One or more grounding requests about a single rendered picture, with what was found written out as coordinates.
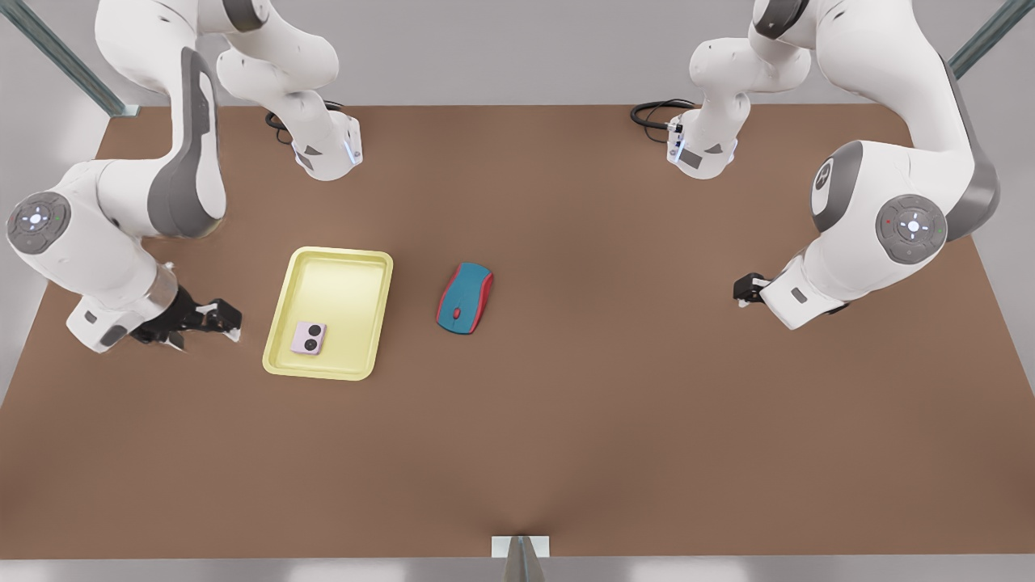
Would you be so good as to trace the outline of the yellow rectangular tray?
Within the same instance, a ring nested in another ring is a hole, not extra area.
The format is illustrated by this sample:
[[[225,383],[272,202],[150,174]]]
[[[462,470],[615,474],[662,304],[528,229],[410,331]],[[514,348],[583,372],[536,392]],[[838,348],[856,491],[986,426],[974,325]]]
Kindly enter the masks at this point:
[[[360,381],[376,365],[393,259],[381,251],[298,248],[262,356],[274,375]],[[289,350],[297,322],[327,327],[319,355]]]

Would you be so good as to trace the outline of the pink flip phone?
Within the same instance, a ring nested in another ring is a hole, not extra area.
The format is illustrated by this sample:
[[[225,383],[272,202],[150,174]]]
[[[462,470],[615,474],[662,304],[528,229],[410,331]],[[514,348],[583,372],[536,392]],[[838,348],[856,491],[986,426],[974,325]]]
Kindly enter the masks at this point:
[[[297,322],[289,350],[302,355],[319,355],[322,351],[327,327],[317,322]]]

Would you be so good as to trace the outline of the silver frame post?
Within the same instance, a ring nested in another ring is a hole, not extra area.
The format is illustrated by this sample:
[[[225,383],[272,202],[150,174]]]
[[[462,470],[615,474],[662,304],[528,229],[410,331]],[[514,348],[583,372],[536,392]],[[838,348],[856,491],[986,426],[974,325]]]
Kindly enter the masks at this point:
[[[505,559],[502,582],[548,582],[540,557],[548,557],[550,537],[492,537],[492,558]]]
[[[948,66],[953,76],[964,77],[1032,10],[1035,10],[1035,0],[1005,0],[949,59]]]
[[[52,63],[73,81],[111,118],[139,114],[137,104],[123,103],[23,0],[0,0],[0,14],[34,43]]]

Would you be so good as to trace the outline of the blue and red computer mouse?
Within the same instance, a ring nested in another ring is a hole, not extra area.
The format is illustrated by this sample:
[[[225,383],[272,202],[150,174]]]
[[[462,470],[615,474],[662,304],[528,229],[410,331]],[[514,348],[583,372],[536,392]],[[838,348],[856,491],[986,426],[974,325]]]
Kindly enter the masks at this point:
[[[477,263],[461,263],[437,305],[437,324],[452,334],[472,334],[487,305],[492,284],[491,270]]]

